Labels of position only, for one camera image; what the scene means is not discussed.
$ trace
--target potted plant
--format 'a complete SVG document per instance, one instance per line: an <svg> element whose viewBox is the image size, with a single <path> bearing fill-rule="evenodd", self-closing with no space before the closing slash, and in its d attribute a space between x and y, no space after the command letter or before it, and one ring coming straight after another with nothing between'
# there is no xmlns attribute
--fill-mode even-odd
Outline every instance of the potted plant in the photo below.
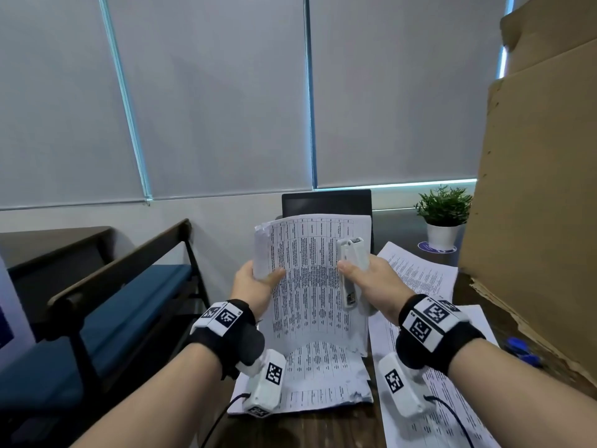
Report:
<svg viewBox="0 0 597 448"><path fill-rule="evenodd" d="M454 249L456 235L469 217L473 200L472 195L465 195L465 192L466 189L449 189L443 185L436 191L419 194L421 201L414 208L427 223L428 244L434 250Z"/></svg>

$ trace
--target cardboard box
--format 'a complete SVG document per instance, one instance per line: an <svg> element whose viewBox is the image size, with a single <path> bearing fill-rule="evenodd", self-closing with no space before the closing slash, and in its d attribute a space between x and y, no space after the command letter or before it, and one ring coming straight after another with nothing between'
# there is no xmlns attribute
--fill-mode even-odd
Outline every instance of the cardboard box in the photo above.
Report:
<svg viewBox="0 0 597 448"><path fill-rule="evenodd" d="M597 39L564 42L489 89L460 266L595 379Z"/></svg>
<svg viewBox="0 0 597 448"><path fill-rule="evenodd" d="M597 0L529 0L500 29L512 74L597 38Z"/></svg>

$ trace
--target hand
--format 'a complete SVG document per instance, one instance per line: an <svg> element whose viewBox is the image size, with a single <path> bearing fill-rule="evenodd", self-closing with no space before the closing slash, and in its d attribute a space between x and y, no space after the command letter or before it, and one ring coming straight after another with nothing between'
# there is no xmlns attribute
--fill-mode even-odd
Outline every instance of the hand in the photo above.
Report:
<svg viewBox="0 0 597 448"><path fill-rule="evenodd" d="M369 255L369 269L362 271L348 261L338 261L338 271L361 288L365 298L392 323L415 292L404 284L383 258Z"/></svg>
<svg viewBox="0 0 597 448"><path fill-rule="evenodd" d="M284 275L286 275L286 271L280 268L263 279L255 279L253 278L253 261L245 262L234 276L230 298L246 301L253 311L255 320L258 321L269 305L273 289Z"/></svg>

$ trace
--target blue chair seat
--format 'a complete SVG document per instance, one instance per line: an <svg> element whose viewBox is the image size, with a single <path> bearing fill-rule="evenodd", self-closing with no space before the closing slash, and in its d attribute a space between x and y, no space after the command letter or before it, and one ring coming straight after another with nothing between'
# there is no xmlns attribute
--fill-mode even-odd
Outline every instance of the blue chair seat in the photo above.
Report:
<svg viewBox="0 0 597 448"><path fill-rule="evenodd" d="M151 266L86 317L81 338L100 377L143 337L190 274L189 265ZM1 410L63 410L82 398L83 385L66 337L41 341L0 373Z"/></svg>

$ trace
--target wrist strap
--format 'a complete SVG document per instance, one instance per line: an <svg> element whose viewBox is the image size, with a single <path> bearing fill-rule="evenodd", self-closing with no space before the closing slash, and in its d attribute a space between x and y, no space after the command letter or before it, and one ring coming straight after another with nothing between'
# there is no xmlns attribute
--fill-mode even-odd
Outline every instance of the wrist strap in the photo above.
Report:
<svg viewBox="0 0 597 448"><path fill-rule="evenodd" d="M462 311L450 302L425 294L407 301L398 322L396 353L411 369L429 366L447 375L452 359L462 347L475 338L485 339Z"/></svg>
<svg viewBox="0 0 597 448"><path fill-rule="evenodd" d="M265 338L256 328L249 305L237 299L209 307L191 327L187 344L199 343L211 350L222 365L222 379L238 377L236 365L248 366L262 354Z"/></svg>

